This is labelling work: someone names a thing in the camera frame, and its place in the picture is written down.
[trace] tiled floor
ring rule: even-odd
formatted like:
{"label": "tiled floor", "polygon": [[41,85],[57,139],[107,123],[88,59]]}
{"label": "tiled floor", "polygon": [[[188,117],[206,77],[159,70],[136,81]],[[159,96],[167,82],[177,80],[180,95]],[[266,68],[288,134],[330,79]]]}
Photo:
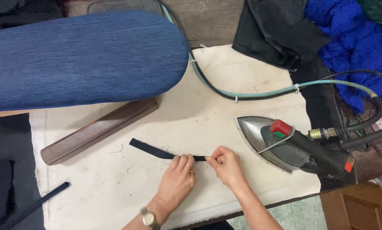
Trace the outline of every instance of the tiled floor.
{"label": "tiled floor", "polygon": [[[327,230],[319,196],[268,209],[284,230]],[[249,230],[244,216],[227,220],[235,230]]]}

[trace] red label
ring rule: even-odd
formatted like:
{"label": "red label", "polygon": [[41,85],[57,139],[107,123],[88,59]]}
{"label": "red label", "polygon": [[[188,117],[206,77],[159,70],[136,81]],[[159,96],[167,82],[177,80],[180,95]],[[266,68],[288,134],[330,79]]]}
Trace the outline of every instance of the red label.
{"label": "red label", "polygon": [[344,166],[344,170],[351,172],[351,169],[353,168],[353,165],[349,162],[346,162],[346,165]]}

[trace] light blue hose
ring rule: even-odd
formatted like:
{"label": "light blue hose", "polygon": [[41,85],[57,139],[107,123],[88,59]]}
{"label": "light blue hose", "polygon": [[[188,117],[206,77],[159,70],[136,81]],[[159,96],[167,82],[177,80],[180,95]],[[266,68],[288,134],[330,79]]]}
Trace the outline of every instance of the light blue hose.
{"label": "light blue hose", "polygon": [[[168,10],[167,8],[161,4],[161,8],[163,9],[167,19],[171,22],[171,23],[174,23],[173,22],[173,19],[171,18],[170,14],[168,13]],[[192,56],[190,53],[188,53],[188,56],[189,56],[189,60],[193,60]],[[197,74],[198,78],[206,85],[208,86],[208,84],[204,81],[204,79],[202,78],[200,72],[198,71],[197,69],[197,66],[195,65],[195,61],[192,61],[191,62],[191,65],[193,66],[194,68],[194,71],[195,73]],[[289,87],[286,87],[286,88],[283,88],[283,89],[280,89],[280,90],[276,90],[276,91],[270,91],[270,92],[262,92],[262,93],[235,93],[235,92],[228,92],[228,91],[224,91],[224,90],[221,90],[221,89],[218,89],[220,92],[222,92],[223,94],[226,94],[228,96],[232,96],[232,97],[266,97],[266,96],[272,96],[272,95],[275,95],[275,94],[278,94],[278,93],[282,93],[282,92],[286,92],[286,91],[290,91],[290,90],[294,90],[298,87],[302,87],[302,86],[310,86],[310,85],[315,85],[315,84],[323,84],[323,83],[334,83],[334,84],[342,84],[342,85],[347,85],[347,86],[352,86],[352,87],[355,87],[355,88],[358,88],[360,90],[363,90],[365,92],[367,92],[369,94],[370,97],[377,97],[377,94],[375,94],[371,89],[367,88],[366,86],[362,86],[362,85],[359,85],[359,84],[356,84],[356,83],[353,83],[353,82],[348,82],[348,81],[338,81],[338,80],[318,80],[318,81],[309,81],[309,82],[305,82],[305,83],[301,83],[299,85],[293,85],[293,86],[289,86]]]}

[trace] black fabric strip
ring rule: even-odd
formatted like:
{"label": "black fabric strip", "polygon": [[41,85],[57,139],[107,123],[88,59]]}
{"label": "black fabric strip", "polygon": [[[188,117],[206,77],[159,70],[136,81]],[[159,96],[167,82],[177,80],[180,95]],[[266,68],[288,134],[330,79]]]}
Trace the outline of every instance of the black fabric strip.
{"label": "black fabric strip", "polygon": [[[144,142],[141,142],[137,139],[131,139],[130,144],[133,147],[136,147],[137,149],[143,150],[144,152],[151,154],[153,156],[156,156],[161,159],[173,159],[174,154],[168,153],[166,151],[163,151],[161,149],[157,149],[156,147],[153,147],[149,144],[146,144]],[[195,161],[206,161],[205,156],[194,156]]]}

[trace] red button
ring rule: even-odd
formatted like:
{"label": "red button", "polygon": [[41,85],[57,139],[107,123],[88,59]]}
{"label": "red button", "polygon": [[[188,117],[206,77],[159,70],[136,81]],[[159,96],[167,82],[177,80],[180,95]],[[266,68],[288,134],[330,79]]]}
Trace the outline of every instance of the red button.
{"label": "red button", "polygon": [[292,127],[290,125],[284,123],[280,119],[277,119],[270,126],[270,131],[272,133],[279,132],[279,133],[282,133],[285,136],[289,136],[291,134],[291,132],[292,132]]}

